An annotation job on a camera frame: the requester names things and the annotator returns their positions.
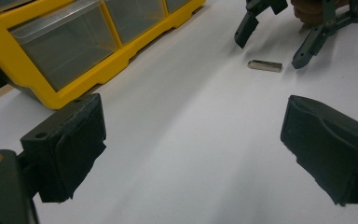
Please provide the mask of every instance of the silver metal object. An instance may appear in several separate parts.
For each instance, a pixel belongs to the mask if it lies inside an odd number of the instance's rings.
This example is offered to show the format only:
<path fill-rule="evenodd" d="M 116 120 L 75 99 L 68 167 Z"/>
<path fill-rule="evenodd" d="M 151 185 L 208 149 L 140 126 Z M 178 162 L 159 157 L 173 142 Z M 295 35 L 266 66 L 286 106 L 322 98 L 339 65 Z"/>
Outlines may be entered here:
<path fill-rule="evenodd" d="M 281 72 L 282 71 L 282 64 L 281 63 L 271 63 L 271 62 L 264 62 L 264 61 L 258 61 L 258 60 L 252 60 L 248 63 L 248 67 L 257 69 L 257 70 L 263 70 L 263 71 L 269 71 L 269 72 Z"/>

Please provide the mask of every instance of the robotic claw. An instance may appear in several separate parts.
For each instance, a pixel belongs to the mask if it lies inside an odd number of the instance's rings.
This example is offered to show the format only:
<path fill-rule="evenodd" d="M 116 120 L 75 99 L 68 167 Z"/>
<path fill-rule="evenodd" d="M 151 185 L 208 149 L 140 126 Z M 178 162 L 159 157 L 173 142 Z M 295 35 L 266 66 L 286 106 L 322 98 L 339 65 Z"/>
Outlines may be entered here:
<path fill-rule="evenodd" d="M 304 43 L 292 60 L 295 69 L 304 67 L 321 50 L 327 38 L 337 30 L 358 22 L 358 0 L 350 0 L 350 10 L 342 15 L 336 15 L 336 3 L 323 0 L 324 23 L 312 28 Z M 287 8 L 285 0 L 246 0 L 247 13 L 235 33 L 235 42 L 243 48 L 258 24 L 255 18 L 261 12 L 271 7 L 275 15 Z"/>

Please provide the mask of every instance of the white table surface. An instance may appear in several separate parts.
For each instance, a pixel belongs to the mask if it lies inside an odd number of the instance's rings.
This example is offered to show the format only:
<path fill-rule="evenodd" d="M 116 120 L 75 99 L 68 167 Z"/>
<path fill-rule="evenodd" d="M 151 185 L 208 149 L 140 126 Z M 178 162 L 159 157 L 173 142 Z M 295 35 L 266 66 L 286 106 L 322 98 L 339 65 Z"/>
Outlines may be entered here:
<path fill-rule="evenodd" d="M 209 0 L 101 86 L 107 149 L 65 203 L 41 203 L 41 223 L 358 223 L 296 163 L 280 132 L 291 94 L 358 120 L 358 24 L 328 39 L 310 64 L 292 57 L 308 32 L 289 6 L 271 10 L 240 49 L 245 0 Z M 250 60 L 283 63 L 280 73 Z M 0 149 L 53 111 L 13 90 L 0 98 Z"/>

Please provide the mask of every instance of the plastic drawer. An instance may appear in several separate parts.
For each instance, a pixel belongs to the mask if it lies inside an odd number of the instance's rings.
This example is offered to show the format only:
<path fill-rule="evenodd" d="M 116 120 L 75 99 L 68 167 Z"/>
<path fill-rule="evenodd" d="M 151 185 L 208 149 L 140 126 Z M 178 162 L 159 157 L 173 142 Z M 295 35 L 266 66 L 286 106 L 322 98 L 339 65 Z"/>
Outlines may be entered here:
<path fill-rule="evenodd" d="M 0 0 L 0 12 L 31 1 L 32 0 Z"/>
<path fill-rule="evenodd" d="M 161 0 L 105 0 L 105 3 L 123 44 L 164 19 Z"/>
<path fill-rule="evenodd" d="M 0 12 L 0 69 L 13 86 L 59 109 L 108 82 L 204 2 L 31 1 Z"/>
<path fill-rule="evenodd" d="M 169 13 L 174 12 L 176 9 L 183 6 L 185 3 L 189 1 L 190 0 L 165 0 Z"/>
<path fill-rule="evenodd" d="M 11 31 L 55 91 L 117 49 L 98 0 L 80 0 Z"/>

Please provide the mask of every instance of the yellow drawer cabinet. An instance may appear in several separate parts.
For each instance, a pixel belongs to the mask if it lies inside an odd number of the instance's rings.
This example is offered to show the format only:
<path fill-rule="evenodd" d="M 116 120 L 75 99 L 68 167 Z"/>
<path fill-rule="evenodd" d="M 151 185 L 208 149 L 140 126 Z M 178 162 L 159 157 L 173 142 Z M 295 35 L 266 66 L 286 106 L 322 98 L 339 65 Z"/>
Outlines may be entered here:
<path fill-rule="evenodd" d="M 11 3 L 16 7 L 0 12 L 0 68 L 14 86 L 59 109 L 117 75 L 138 50 L 182 25 L 204 2 Z"/>

